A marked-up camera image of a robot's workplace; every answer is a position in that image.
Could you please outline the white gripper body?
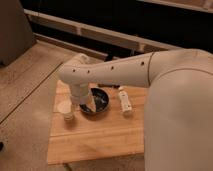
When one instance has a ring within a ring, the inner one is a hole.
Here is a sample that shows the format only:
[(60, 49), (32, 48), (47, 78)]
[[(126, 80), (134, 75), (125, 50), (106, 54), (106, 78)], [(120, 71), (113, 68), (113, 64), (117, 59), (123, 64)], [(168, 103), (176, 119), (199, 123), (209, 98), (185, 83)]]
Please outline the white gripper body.
[(70, 85), (70, 99), (74, 104), (86, 104), (90, 97), (90, 89), (88, 84)]

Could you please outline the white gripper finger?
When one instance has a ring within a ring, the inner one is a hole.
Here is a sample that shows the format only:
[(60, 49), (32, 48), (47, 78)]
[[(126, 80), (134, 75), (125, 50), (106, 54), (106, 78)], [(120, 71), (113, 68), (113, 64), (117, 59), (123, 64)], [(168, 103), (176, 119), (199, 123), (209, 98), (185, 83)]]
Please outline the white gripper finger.
[(86, 112), (95, 112), (96, 111), (96, 103), (93, 97), (90, 97), (89, 100), (81, 105), (81, 108)]

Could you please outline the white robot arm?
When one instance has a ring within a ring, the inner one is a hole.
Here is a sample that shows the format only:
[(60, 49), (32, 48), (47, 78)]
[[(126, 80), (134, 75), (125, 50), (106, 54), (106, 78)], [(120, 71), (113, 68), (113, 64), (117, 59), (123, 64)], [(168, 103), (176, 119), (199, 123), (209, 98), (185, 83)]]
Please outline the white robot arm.
[(151, 52), (91, 64), (78, 54), (59, 69), (71, 101), (84, 104), (90, 83), (146, 87), (145, 171), (213, 171), (213, 54)]

